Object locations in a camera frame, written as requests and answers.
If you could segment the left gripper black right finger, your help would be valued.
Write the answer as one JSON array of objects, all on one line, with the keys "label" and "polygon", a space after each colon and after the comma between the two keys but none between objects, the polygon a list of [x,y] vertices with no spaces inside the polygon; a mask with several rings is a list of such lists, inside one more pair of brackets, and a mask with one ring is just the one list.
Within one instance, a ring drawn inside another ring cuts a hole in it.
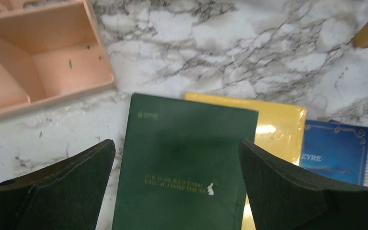
[{"label": "left gripper black right finger", "polygon": [[241,139],[239,162],[258,230],[368,230],[368,187],[307,171]]}]

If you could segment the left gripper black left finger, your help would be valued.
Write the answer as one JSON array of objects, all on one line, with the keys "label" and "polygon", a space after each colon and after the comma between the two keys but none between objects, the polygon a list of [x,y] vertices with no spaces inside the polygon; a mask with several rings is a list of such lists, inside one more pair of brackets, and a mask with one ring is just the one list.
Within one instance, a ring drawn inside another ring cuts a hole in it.
[{"label": "left gripper black left finger", "polygon": [[93,230],[115,157],[106,139],[0,183],[0,230]]}]

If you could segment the yellow book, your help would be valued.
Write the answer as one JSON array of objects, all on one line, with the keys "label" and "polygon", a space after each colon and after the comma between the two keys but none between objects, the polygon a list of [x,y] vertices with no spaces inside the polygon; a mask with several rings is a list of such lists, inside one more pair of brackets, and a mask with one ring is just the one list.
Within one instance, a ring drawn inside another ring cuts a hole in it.
[{"label": "yellow book", "polygon": [[299,165],[307,109],[303,106],[187,92],[186,100],[258,111],[255,144]]}]

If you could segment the blue orange book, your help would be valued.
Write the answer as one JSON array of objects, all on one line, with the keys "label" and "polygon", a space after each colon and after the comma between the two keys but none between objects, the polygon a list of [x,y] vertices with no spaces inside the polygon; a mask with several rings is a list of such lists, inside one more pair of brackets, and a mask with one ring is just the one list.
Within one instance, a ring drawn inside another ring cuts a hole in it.
[{"label": "blue orange book", "polygon": [[316,174],[364,184],[368,155],[368,127],[307,120],[300,167]]}]

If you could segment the dark green book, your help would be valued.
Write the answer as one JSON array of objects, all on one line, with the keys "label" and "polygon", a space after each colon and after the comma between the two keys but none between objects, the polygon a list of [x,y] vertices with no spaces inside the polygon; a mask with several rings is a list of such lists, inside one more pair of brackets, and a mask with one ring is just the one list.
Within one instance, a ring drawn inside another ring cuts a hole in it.
[{"label": "dark green book", "polygon": [[253,110],[134,93],[114,230],[239,230],[246,191],[239,140]]}]

